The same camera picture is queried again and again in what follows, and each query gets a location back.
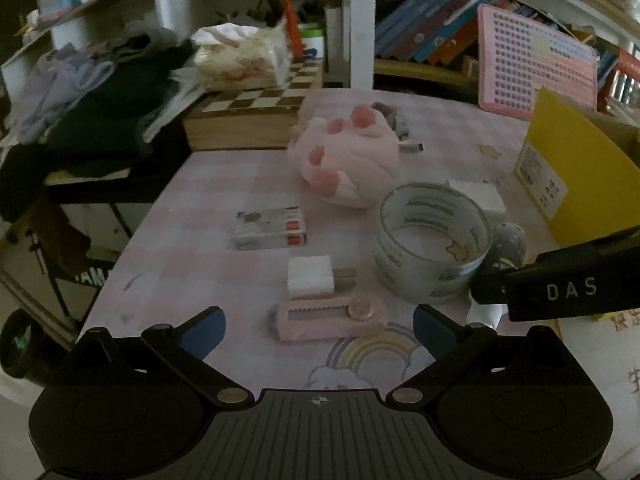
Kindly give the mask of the pink utility knife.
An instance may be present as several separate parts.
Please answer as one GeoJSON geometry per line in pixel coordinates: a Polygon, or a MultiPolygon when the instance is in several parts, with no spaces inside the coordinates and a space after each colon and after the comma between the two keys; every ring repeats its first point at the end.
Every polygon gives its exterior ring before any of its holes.
{"type": "Polygon", "coordinates": [[[278,339],[285,342],[371,336],[382,333],[386,325],[386,305],[364,292],[288,300],[280,304],[274,318],[278,339]]]}

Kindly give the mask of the white bookshelf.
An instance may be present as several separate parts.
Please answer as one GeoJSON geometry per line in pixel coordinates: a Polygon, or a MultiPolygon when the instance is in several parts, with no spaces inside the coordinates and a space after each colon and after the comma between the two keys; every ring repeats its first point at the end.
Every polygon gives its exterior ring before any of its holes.
{"type": "MultiPolygon", "coordinates": [[[[1,66],[10,99],[24,90],[25,80],[40,55],[57,44],[71,42],[85,46],[98,38],[90,15],[101,6],[111,8],[116,0],[91,0],[43,29],[28,46],[22,47],[1,66]]],[[[604,39],[629,50],[639,43],[638,22],[606,0],[518,0],[549,13],[563,24],[590,25],[604,39]]],[[[186,37],[212,21],[203,0],[154,0],[160,26],[186,37]]],[[[349,87],[369,89],[373,84],[375,0],[342,0],[343,66],[338,71],[349,87]]]]}

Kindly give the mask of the pile of dark clothes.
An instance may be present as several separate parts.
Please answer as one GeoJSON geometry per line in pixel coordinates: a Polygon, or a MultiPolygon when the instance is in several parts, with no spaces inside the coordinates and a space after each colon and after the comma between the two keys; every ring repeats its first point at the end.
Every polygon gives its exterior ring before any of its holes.
{"type": "Polygon", "coordinates": [[[190,154],[178,113],[191,83],[184,66],[190,40],[130,23],[96,50],[72,44],[44,54],[12,107],[1,142],[1,218],[13,223],[49,196],[44,180],[66,171],[103,178],[127,169],[114,197],[143,202],[157,196],[190,154]]]}

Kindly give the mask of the orange glue bottle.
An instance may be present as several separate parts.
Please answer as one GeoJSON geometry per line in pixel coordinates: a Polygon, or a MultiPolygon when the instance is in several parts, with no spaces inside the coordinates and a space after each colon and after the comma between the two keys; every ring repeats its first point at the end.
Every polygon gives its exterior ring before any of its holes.
{"type": "Polygon", "coordinates": [[[305,58],[304,45],[299,35],[298,16],[293,6],[293,0],[281,0],[283,15],[286,21],[286,31],[290,40],[291,50],[296,60],[305,58]]]}

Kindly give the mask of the pink paw plush toy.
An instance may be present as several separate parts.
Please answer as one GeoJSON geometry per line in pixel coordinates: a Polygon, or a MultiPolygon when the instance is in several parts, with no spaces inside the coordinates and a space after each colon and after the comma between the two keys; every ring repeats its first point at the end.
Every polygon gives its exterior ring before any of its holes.
{"type": "Polygon", "coordinates": [[[356,106],[347,118],[310,118],[286,154],[310,188],[338,206],[372,207],[399,181],[398,137],[369,105],[356,106]]]}

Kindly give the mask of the tissue pack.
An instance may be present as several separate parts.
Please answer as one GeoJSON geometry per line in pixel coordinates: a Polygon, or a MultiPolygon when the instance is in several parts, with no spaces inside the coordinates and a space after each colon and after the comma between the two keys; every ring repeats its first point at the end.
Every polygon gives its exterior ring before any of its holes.
{"type": "Polygon", "coordinates": [[[288,79],[292,53],[282,25],[234,23],[202,27],[191,36],[193,63],[208,91],[278,88],[288,79]]]}

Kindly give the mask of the row of books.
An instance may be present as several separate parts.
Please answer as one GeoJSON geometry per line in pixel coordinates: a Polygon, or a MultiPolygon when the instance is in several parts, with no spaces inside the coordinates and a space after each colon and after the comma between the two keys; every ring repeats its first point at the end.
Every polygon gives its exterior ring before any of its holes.
{"type": "Polygon", "coordinates": [[[445,66],[477,40],[483,4],[518,6],[513,0],[378,0],[374,56],[445,66]]]}

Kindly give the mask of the wooden chess board box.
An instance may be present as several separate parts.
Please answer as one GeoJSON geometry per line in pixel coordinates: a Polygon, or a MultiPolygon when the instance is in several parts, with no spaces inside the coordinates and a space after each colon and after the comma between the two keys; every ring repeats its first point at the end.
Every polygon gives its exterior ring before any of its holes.
{"type": "Polygon", "coordinates": [[[309,92],[323,82],[323,62],[291,65],[283,86],[203,96],[183,118],[190,149],[199,151],[286,148],[309,92]]]}

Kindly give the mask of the white square adapter block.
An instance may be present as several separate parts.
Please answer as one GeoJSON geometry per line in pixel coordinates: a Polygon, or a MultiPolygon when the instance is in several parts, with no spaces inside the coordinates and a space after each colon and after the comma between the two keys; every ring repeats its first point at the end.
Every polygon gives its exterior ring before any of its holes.
{"type": "Polygon", "coordinates": [[[447,185],[474,200],[492,224],[506,221],[506,205],[495,185],[460,180],[448,180],[447,185]]]}

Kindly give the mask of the pink perforated board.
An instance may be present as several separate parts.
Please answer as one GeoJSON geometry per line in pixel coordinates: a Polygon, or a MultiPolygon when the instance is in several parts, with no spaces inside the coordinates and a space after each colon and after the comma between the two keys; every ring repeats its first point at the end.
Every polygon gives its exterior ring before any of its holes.
{"type": "Polygon", "coordinates": [[[597,55],[592,47],[496,6],[477,10],[478,105],[529,119],[542,88],[592,110],[597,107],[597,55]]]}

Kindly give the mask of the clear packing tape roll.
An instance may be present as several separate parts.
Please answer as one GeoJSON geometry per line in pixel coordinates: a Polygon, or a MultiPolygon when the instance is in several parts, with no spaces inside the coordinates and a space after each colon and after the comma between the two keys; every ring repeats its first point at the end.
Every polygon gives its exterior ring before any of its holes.
{"type": "Polygon", "coordinates": [[[378,280],[402,300],[432,306],[466,291],[494,240],[477,202],[426,182],[409,182],[384,196],[375,234],[378,280]]]}

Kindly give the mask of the yellow cardboard box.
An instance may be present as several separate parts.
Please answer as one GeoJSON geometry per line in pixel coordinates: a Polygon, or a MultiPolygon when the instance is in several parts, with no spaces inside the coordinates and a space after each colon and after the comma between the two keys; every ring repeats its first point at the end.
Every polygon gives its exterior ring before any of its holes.
{"type": "Polygon", "coordinates": [[[514,174],[562,247],[639,224],[639,128],[546,88],[514,174]]]}

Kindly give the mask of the small orange white box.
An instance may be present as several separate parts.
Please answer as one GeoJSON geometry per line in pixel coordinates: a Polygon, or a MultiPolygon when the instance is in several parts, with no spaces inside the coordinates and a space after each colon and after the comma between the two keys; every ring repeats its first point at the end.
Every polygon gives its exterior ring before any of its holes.
{"type": "Polygon", "coordinates": [[[307,243],[306,221],[299,206],[241,211],[232,244],[236,250],[280,249],[307,243]]]}

